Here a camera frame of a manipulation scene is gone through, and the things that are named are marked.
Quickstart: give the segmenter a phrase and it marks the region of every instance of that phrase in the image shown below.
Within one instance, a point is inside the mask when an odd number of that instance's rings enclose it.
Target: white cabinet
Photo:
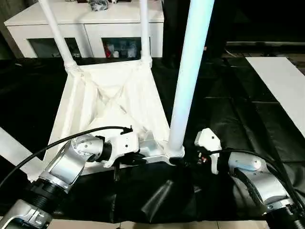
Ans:
[[[107,10],[99,12],[93,12],[86,3],[52,0],[50,4],[73,56],[106,57],[109,52],[105,48],[109,44],[119,50],[120,57],[126,57],[130,47],[140,53],[141,21],[138,0],[110,3]],[[148,9],[151,56],[162,57],[164,16],[161,0],[148,0]],[[24,57],[59,56],[39,3],[4,24]]]
[[[7,27],[24,57],[59,57],[49,25],[20,25]],[[59,25],[68,47],[75,57],[92,57],[84,25]]]
[[[163,23],[149,23],[149,25],[151,56],[162,57]],[[120,43],[128,45],[128,41],[134,41],[137,52],[141,50],[141,25],[139,23],[86,24],[85,28],[94,57],[106,57],[105,49],[109,43],[114,43],[116,46]]]

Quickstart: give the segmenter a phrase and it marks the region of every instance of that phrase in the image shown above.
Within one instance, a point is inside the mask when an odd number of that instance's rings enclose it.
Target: black mat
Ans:
[[[79,64],[112,60],[82,59]],[[30,151],[48,143],[66,81],[60,59],[1,61],[0,126]],[[178,70],[154,59],[152,72],[170,121]],[[305,198],[305,140],[245,59],[213,60],[201,68],[185,135],[186,157],[196,156],[198,131],[211,128],[223,147],[255,150],[285,161]],[[0,178],[13,166],[0,160]],[[164,163],[82,176],[56,212],[57,218],[104,222],[186,222],[261,219],[238,181],[212,175],[204,167],[186,169]],[[3,214],[27,184],[19,172],[0,190]]]

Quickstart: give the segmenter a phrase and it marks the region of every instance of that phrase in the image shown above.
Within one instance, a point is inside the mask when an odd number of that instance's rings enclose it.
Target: white panel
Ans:
[[[75,38],[82,57],[93,56],[84,25],[59,25],[59,28],[64,37]],[[24,57],[37,57],[27,39],[53,38],[49,25],[8,26],[8,29]]]
[[[247,57],[305,137],[305,76],[285,57]]]

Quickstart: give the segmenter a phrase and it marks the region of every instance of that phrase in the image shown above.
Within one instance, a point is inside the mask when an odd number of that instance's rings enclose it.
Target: glass cabinet door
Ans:
[[[75,38],[65,38],[65,40],[72,57],[81,57]],[[32,38],[28,41],[39,58],[61,57],[53,38]]]
[[[60,57],[49,25],[7,27],[24,57]],[[73,57],[93,57],[87,33],[82,24],[61,24],[59,29]]]
[[[106,58],[141,58],[141,38],[101,38]]]

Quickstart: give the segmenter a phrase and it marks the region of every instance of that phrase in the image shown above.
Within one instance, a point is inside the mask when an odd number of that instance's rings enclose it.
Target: small object on cabinet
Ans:
[[[89,0],[92,11],[102,11],[108,9],[108,0]]]

